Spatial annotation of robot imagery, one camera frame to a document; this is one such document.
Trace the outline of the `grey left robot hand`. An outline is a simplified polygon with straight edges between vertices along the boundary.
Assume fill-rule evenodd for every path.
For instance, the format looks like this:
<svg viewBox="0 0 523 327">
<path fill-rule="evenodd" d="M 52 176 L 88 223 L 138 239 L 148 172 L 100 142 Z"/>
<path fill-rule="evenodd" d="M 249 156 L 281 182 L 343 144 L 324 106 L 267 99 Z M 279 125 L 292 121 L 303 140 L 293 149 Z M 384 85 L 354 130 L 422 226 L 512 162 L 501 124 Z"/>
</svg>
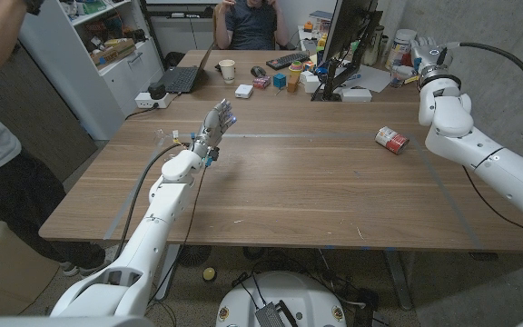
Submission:
<svg viewBox="0 0 523 327">
<path fill-rule="evenodd" d="M 237 119 L 232 113 L 232 104 L 223 99 L 205 116 L 190 150 L 204 158 L 211 149 L 219 144 L 223 134 L 236 121 Z"/>
</svg>

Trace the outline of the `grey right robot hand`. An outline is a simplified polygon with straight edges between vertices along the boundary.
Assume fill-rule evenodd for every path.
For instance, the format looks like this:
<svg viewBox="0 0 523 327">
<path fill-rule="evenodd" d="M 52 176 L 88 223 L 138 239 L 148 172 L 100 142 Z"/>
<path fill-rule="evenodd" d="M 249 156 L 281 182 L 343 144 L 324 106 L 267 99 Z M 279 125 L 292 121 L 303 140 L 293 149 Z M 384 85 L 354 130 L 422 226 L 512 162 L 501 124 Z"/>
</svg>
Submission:
<svg viewBox="0 0 523 327">
<path fill-rule="evenodd" d="M 458 46 L 458 42 L 438 45 L 432 37 L 418 37 L 410 41 L 410 57 L 419 76 L 419 89 L 440 78 L 451 78 L 460 84 L 458 78 L 449 74 L 453 60 L 452 49 Z"/>
</svg>

